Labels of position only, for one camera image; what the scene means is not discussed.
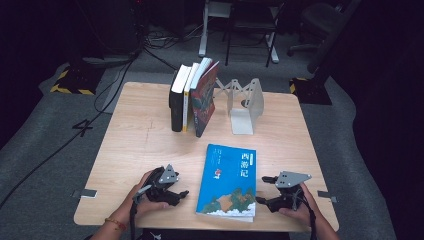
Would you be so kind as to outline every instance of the wooden table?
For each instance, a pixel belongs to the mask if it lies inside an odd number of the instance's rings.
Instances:
[[[262,176],[280,171],[308,173],[306,182],[322,213],[334,229],[338,222],[327,191],[298,100],[291,94],[264,93],[265,109],[254,135],[233,135],[227,115],[227,97],[215,98],[216,110],[201,138],[188,132],[172,132],[168,108],[169,85],[127,83],[118,100],[103,143],[87,181],[96,198],[82,198],[74,220],[80,225],[101,225],[123,201],[128,191],[148,170],[171,163],[179,182],[169,190],[190,193],[176,207],[150,213],[137,225],[146,228],[178,228],[242,231],[308,231],[297,221],[271,213],[257,204],[253,223],[195,214],[209,143],[251,148],[257,151],[257,196],[278,196],[277,188],[262,182]]]

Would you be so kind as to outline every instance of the red bracelet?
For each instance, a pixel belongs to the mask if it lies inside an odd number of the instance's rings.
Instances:
[[[115,228],[115,230],[119,230],[119,229],[122,230],[122,231],[127,230],[127,226],[125,226],[125,224],[123,224],[123,223],[121,223],[121,222],[119,222],[119,221],[117,221],[115,219],[105,218],[105,222],[113,222],[116,225],[118,225],[119,228]]]

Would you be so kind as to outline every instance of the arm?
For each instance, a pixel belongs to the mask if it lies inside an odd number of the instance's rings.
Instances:
[[[127,197],[118,207],[118,209],[116,209],[110,215],[110,219],[113,219],[113,221],[117,221],[118,223],[122,224],[121,226],[128,226],[128,223],[130,221],[130,209],[133,203],[132,197],[143,186],[150,173],[151,171],[143,175],[143,178],[137,185],[135,185],[131,189],[131,191],[128,193]],[[166,202],[150,202],[147,198],[143,199],[143,202],[141,202],[137,206],[137,214],[135,218],[140,218],[147,212],[167,208],[168,206],[169,205]],[[123,230],[119,227],[120,224],[113,221],[105,221],[105,223],[99,228],[99,230],[91,237],[91,240],[118,240]]]
[[[308,200],[309,206],[312,208],[316,216],[315,226],[317,231],[317,238],[322,240],[339,240],[339,236],[331,227],[327,219],[325,219],[325,217],[322,215],[314,197],[311,195],[306,185],[301,183],[300,186],[302,187],[304,195]],[[309,220],[309,210],[305,204],[302,204],[297,211],[293,211],[287,208],[280,208],[279,212],[288,217],[295,218],[310,227],[311,223]]]

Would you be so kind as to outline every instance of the colorful book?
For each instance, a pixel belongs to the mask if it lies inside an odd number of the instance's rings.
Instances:
[[[209,144],[196,213],[252,222],[256,150]]]
[[[183,128],[184,86],[191,67],[181,65],[169,91],[169,107],[171,108],[171,129],[181,132]]]
[[[199,79],[197,86],[190,90],[196,137],[202,136],[215,111],[213,92],[218,73],[218,63],[219,61],[213,64]]]
[[[197,69],[199,68],[199,63],[193,63],[191,66],[190,74],[187,78],[187,83],[184,86],[184,104],[183,104],[183,132],[187,132],[188,124],[193,116],[193,108],[191,105],[190,98],[190,87],[191,82],[193,81],[194,75],[196,74]]]

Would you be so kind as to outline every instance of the blue book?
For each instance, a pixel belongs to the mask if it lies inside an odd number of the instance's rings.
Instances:
[[[256,150],[209,144],[196,213],[252,222]]]

